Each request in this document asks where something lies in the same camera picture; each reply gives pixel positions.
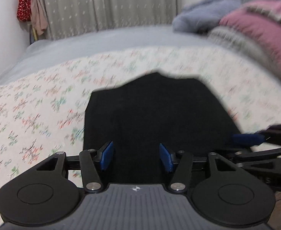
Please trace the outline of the black pants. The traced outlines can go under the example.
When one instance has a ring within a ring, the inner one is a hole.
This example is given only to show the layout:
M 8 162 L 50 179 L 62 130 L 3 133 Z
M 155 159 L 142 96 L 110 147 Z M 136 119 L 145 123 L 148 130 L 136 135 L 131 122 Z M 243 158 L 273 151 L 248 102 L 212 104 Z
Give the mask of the black pants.
M 113 142 L 102 182 L 163 183 L 159 146 L 195 156 L 241 149 L 239 129 L 211 90 L 195 78 L 152 73 L 114 89 L 92 92 L 85 110 L 84 149 Z

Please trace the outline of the floral white bed sheet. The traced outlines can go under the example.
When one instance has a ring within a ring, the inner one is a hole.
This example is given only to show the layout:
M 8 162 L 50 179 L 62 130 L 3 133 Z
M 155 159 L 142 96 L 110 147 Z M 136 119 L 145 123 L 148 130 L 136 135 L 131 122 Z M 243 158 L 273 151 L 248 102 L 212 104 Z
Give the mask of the floral white bed sheet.
M 200 78 L 244 132 L 281 123 L 281 85 L 219 47 L 132 48 L 63 61 L 0 87 L 0 188 L 55 152 L 82 150 L 84 111 L 93 90 L 154 71 Z

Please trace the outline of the grey folded quilt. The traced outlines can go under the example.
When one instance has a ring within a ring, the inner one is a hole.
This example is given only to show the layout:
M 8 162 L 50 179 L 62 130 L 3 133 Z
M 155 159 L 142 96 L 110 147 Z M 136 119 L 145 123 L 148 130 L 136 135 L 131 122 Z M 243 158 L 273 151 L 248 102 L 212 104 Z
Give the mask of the grey folded quilt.
M 247 56 L 281 81 L 281 71 L 276 62 L 256 41 L 227 26 L 217 26 L 210 30 L 207 38 L 214 44 Z

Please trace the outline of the pink velvet pillow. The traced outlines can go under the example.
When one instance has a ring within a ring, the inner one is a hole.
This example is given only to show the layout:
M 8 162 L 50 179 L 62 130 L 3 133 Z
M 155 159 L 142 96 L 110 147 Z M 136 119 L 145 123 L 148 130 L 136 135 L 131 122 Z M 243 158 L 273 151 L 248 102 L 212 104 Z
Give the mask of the pink velvet pillow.
M 224 16 L 219 25 L 258 43 L 281 73 L 281 0 L 252 0 Z

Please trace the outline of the blue-grey crumpled blanket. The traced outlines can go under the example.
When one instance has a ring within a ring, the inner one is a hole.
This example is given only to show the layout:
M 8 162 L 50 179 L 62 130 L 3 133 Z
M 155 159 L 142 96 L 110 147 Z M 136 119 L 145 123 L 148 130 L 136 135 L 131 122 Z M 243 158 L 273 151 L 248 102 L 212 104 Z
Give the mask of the blue-grey crumpled blanket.
M 242 0 L 202 0 L 188 5 L 173 19 L 172 29 L 174 32 L 206 33 L 241 4 Z

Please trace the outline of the grey star-patterned curtain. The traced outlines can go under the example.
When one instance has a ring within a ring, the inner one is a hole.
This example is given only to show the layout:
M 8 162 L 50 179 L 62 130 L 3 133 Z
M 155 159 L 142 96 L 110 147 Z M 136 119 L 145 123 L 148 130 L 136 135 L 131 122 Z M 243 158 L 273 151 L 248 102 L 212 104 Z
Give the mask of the grey star-patterned curtain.
M 171 24 L 181 0 L 39 0 L 47 39 L 131 26 Z

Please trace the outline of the red patterned hanging cloth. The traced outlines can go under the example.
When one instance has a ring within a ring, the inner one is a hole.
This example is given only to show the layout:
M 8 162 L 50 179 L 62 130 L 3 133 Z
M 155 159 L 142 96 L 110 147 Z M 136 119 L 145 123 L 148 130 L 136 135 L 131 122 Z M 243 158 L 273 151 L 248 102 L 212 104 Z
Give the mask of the red patterned hanging cloth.
M 31 0 L 18 0 L 16 17 L 20 22 L 31 20 Z

